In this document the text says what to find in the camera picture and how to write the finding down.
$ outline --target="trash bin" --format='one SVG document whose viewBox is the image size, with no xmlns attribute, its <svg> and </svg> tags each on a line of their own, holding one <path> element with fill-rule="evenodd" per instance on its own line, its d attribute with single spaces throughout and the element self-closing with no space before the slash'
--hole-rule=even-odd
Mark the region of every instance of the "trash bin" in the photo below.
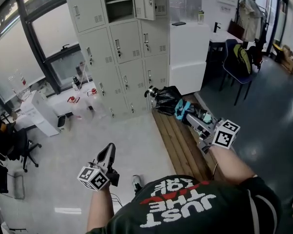
<svg viewBox="0 0 293 234">
<path fill-rule="evenodd" d="M 62 116 L 59 117 L 58 128 L 61 131 L 69 132 L 69 130 L 70 130 L 70 119 L 66 115 L 62 115 Z"/>
</svg>

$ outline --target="black t-shirt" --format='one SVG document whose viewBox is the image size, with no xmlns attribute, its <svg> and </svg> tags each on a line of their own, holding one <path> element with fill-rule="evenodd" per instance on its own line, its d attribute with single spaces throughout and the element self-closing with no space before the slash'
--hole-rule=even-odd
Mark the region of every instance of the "black t-shirt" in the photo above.
<svg viewBox="0 0 293 234">
<path fill-rule="evenodd" d="M 253 234 L 254 218 L 260 232 L 270 234 L 279 217 L 279 199 L 259 177 L 232 186 L 173 175 L 147 184 L 105 227 L 88 234 Z"/>
</svg>

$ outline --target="sleeve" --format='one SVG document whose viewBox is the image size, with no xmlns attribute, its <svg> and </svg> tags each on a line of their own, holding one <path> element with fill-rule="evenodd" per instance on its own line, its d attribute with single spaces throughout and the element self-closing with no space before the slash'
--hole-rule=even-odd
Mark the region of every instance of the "sleeve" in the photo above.
<svg viewBox="0 0 293 234">
<path fill-rule="evenodd" d="M 91 231 L 87 232 L 86 234 L 105 234 L 105 229 L 104 229 L 104 227 L 95 228 L 95 229 L 92 229 Z"/>
<path fill-rule="evenodd" d="M 260 232 L 275 233 L 282 213 L 277 195 L 259 177 L 245 180 L 240 184 L 240 187 L 251 193 L 257 209 Z"/>
</svg>

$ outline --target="person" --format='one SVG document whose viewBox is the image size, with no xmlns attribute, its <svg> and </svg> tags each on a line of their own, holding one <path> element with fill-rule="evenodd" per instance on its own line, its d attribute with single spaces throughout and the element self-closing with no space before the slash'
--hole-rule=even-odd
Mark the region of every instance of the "person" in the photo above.
<svg viewBox="0 0 293 234">
<path fill-rule="evenodd" d="M 211 146 L 226 182 L 167 176 L 142 187 L 115 215 L 109 186 L 94 192 L 88 234 L 273 234 L 281 215 L 275 193 L 231 150 Z"/>
</svg>

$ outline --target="gray floor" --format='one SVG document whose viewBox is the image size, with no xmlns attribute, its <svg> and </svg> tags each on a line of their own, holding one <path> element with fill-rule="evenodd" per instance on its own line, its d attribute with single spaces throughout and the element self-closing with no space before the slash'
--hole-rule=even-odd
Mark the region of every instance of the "gray floor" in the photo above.
<svg viewBox="0 0 293 234">
<path fill-rule="evenodd" d="M 85 233 L 92 192 L 76 177 L 110 142 L 116 145 L 113 168 L 120 174 L 119 186 L 111 186 L 111 192 L 123 205 L 134 197 L 133 175 L 143 175 L 147 183 L 175 174 L 152 114 L 116 123 L 108 117 L 89 124 L 73 119 L 69 133 L 46 137 L 36 128 L 28 135 L 42 145 L 33 152 L 39 167 L 28 163 L 25 200 L 1 195 L 0 208 L 10 228 L 26 228 L 30 234 Z M 18 160 L 8 161 L 7 167 L 10 174 L 21 170 Z M 8 186 L 13 193 L 12 181 Z M 114 203 L 114 210 L 119 208 Z"/>
<path fill-rule="evenodd" d="M 238 83 L 230 87 L 227 79 L 219 92 L 220 83 L 221 77 L 213 79 L 199 95 L 216 117 L 241 126 L 233 146 L 280 197 L 284 210 L 278 232 L 293 233 L 293 77 L 265 58 L 247 99 L 245 86 L 236 106 Z"/>
</svg>

